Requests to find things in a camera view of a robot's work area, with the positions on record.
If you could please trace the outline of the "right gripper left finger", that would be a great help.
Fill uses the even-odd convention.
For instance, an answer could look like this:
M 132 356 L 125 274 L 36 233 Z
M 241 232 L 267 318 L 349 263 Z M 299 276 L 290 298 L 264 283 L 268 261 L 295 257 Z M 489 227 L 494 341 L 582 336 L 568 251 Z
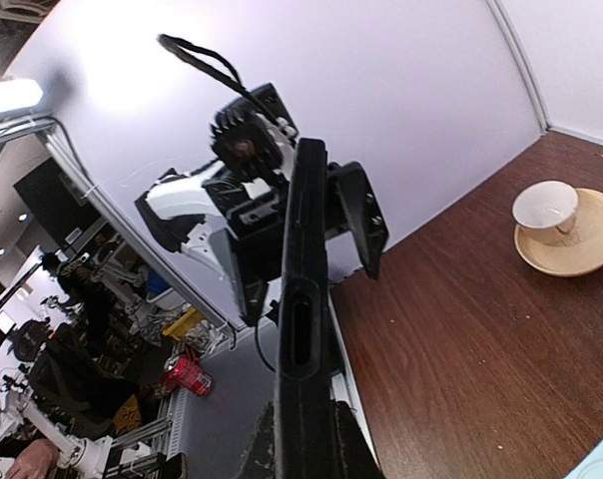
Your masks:
M 277 479 L 280 441 L 280 407 L 273 399 L 263 409 L 246 447 L 237 479 Z

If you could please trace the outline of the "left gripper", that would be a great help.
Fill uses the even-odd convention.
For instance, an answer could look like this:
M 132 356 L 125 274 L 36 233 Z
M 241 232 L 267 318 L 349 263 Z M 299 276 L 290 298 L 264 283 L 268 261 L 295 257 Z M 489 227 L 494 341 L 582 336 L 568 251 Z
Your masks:
M 290 240 L 309 245 L 351 233 L 366 275 L 379 277 L 389 232 L 363 166 L 330 163 L 323 173 L 302 165 L 289 182 L 251 198 L 248 188 L 228 169 L 203 182 L 203 188 L 237 239 L 240 317 L 248 327 L 262 316 L 269 283 L 281 276 L 284 238 L 267 235 L 283 227 Z

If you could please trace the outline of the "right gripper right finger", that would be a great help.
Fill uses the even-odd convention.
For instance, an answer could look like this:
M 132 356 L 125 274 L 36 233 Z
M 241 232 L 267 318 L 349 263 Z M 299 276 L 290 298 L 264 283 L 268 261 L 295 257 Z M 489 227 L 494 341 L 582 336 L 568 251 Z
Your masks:
M 383 479 L 355 416 L 344 401 L 335 401 L 338 464 L 346 479 Z

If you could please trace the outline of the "black cased phone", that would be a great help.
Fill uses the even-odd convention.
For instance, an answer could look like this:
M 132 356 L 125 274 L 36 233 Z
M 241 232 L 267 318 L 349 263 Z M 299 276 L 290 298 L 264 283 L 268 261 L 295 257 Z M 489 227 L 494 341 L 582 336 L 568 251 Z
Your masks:
M 286 214 L 279 359 L 275 391 L 275 470 L 279 478 L 338 478 L 330 395 L 325 144 L 298 143 Z

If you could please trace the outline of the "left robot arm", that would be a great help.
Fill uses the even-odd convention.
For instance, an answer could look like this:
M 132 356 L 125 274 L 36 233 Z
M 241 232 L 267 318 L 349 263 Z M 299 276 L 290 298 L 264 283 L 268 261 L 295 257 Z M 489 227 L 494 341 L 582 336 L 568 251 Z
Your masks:
M 379 276 L 388 229 L 362 165 L 325 163 L 324 237 L 351 234 L 368 277 Z M 200 174 L 168 170 L 136 201 L 154 240 L 218 272 L 233 290 L 241 320 L 249 327 L 266 316 L 280 318 L 280 302 L 268 300 L 273 280 L 282 275 L 289 181 L 251 198 L 248 186 L 221 162 Z

